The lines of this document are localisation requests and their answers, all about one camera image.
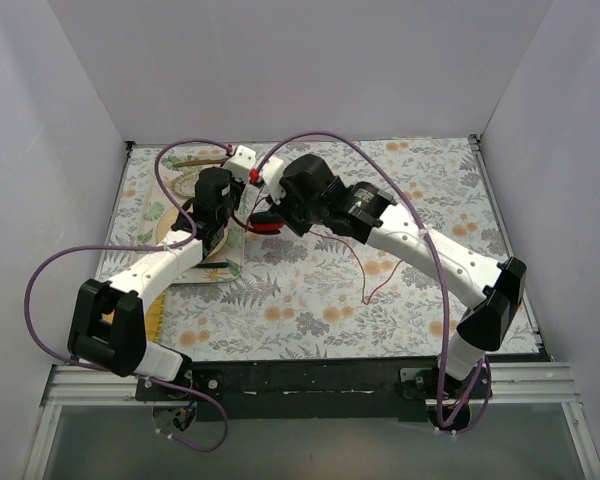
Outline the red black headphones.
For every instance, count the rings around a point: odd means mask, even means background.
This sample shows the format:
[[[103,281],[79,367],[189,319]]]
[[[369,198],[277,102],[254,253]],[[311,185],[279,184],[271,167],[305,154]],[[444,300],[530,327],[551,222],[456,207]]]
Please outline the red black headphones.
[[[232,213],[231,219],[244,231],[264,236],[278,235],[285,226],[282,219],[269,210],[251,213],[245,220]]]

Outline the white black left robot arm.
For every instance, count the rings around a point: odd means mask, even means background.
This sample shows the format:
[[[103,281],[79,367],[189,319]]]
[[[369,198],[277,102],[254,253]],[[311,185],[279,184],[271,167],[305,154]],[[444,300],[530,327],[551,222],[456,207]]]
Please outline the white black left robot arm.
[[[184,356],[150,341],[145,316],[154,301],[185,271],[195,267],[223,243],[244,184],[229,170],[201,171],[194,197],[160,243],[104,282],[86,281],[79,289],[68,338],[69,352],[118,376],[155,377],[173,400],[185,398],[193,386],[182,368]]]

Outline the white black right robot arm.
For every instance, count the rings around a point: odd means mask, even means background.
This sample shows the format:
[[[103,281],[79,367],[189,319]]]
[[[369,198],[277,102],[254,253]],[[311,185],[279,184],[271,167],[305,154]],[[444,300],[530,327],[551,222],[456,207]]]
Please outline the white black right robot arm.
[[[466,312],[451,337],[447,356],[432,373],[434,389],[455,397],[487,352],[500,349],[522,302],[527,266],[475,253],[445,235],[417,226],[406,206],[377,186],[346,185],[327,163],[306,154],[289,164],[270,159],[262,173],[271,209],[296,235],[321,225],[332,233],[389,253],[431,278],[443,274]]]

